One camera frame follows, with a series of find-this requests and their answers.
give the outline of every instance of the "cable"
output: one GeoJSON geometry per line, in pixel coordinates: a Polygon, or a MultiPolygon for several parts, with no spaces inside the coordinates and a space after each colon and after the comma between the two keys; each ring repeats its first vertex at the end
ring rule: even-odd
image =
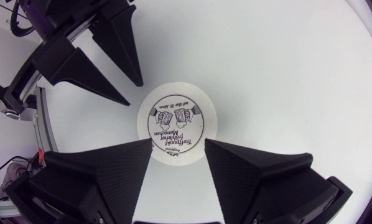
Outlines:
{"type": "MultiPolygon", "coordinates": [[[[8,10],[8,11],[11,11],[11,12],[13,11],[12,9],[9,9],[8,7],[5,7],[5,6],[1,5],[1,4],[0,4],[0,6],[3,7],[4,9],[8,10]]],[[[22,14],[19,14],[19,16],[20,17],[23,17],[24,19],[29,20],[26,16],[23,16],[22,14]]]]}
{"type": "Polygon", "coordinates": [[[11,31],[13,35],[16,37],[23,37],[25,35],[29,35],[32,31],[34,31],[34,27],[29,28],[20,28],[17,25],[17,12],[19,11],[19,3],[17,1],[14,2],[12,16],[11,16],[11,31]]]}
{"type": "Polygon", "coordinates": [[[19,158],[19,159],[23,159],[23,160],[25,160],[25,161],[27,161],[27,162],[30,162],[30,160],[28,160],[28,159],[26,159],[26,158],[24,158],[24,157],[21,157],[21,156],[14,156],[14,157],[10,158],[8,161],[6,161],[6,162],[4,163],[4,165],[2,165],[2,166],[0,167],[0,170],[1,170],[2,168],[4,168],[8,163],[10,163],[12,160],[17,159],[17,158],[19,158]]]}
{"type": "Polygon", "coordinates": [[[5,197],[1,197],[0,198],[0,201],[6,201],[6,200],[8,200],[9,199],[9,197],[8,196],[5,196],[5,197]]]}

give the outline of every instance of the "white backdrop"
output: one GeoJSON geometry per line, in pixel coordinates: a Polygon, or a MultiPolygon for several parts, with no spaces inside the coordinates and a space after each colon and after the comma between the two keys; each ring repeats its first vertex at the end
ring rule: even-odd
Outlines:
{"type": "MultiPolygon", "coordinates": [[[[46,84],[58,150],[138,140],[138,109],[157,86],[188,82],[212,100],[219,141],[314,156],[353,195],[332,223],[354,223],[372,195],[372,38],[341,0],[137,0],[133,30],[145,85],[134,86],[84,32],[76,41],[131,103],[46,84]]],[[[223,221],[206,157],[151,159],[135,220],[223,221]]]]}

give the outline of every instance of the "beer mug drawing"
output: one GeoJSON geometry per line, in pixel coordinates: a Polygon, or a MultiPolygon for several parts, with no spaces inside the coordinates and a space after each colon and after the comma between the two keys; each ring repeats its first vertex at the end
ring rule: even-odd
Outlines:
{"type": "Polygon", "coordinates": [[[155,116],[157,124],[160,123],[160,127],[166,131],[169,129],[169,124],[171,122],[172,117],[174,116],[170,112],[160,112],[153,108],[150,112],[150,116],[155,116]]]}
{"type": "Polygon", "coordinates": [[[197,106],[194,106],[192,109],[177,109],[174,111],[176,117],[176,125],[178,128],[183,128],[187,125],[188,122],[192,122],[193,115],[200,114],[201,111],[197,106]]]}

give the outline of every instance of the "beer coaster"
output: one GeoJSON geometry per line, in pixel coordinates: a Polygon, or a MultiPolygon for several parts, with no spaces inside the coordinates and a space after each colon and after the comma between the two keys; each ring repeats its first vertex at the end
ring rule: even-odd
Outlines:
{"type": "Polygon", "coordinates": [[[139,139],[151,138],[152,157],[183,166],[204,156],[204,139],[218,131],[215,107],[209,97],[189,83],[166,83],[144,99],[137,115],[139,139]]]}

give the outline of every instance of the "screw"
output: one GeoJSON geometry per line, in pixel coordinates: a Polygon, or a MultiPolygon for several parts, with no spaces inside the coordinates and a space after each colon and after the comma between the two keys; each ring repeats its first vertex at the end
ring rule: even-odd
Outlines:
{"type": "Polygon", "coordinates": [[[12,111],[5,112],[5,116],[7,116],[8,118],[12,118],[12,119],[19,119],[19,115],[12,111]]]}

